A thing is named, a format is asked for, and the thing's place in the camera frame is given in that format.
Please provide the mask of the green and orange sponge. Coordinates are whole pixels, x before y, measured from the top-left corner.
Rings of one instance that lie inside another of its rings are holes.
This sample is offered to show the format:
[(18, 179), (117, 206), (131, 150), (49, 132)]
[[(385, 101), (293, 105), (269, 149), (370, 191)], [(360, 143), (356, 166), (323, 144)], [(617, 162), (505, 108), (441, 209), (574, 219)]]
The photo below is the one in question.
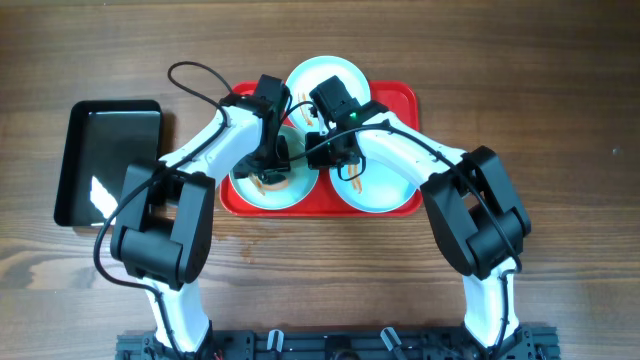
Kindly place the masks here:
[(285, 189), (288, 186), (288, 180), (286, 178), (274, 184), (263, 183), (255, 175), (251, 175), (249, 179), (254, 184), (257, 191), (262, 195), (265, 195), (267, 191), (279, 191)]

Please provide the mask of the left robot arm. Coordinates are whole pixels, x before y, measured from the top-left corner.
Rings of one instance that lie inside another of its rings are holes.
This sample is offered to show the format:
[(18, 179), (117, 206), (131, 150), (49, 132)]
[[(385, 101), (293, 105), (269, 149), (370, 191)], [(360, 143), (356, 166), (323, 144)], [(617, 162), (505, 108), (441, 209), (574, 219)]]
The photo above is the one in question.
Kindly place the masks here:
[(272, 182), (289, 170), (279, 130), (289, 95), (231, 93), (212, 121), (157, 161), (132, 163), (110, 219), (111, 256), (149, 297), (157, 330), (143, 351), (213, 359), (212, 326), (197, 279), (211, 248), (215, 191), (230, 174)]

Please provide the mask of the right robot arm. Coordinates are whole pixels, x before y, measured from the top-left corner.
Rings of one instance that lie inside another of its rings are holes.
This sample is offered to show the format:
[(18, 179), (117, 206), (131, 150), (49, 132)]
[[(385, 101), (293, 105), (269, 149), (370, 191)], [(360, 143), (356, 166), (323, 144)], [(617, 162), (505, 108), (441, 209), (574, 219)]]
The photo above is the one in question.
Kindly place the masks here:
[(307, 137), (312, 164), (374, 160), (419, 188), (437, 247), (463, 277), (466, 332), (502, 355), (519, 327), (513, 280), (531, 221), (497, 154), (440, 144), (377, 101), (315, 100), (311, 113), (328, 129)]

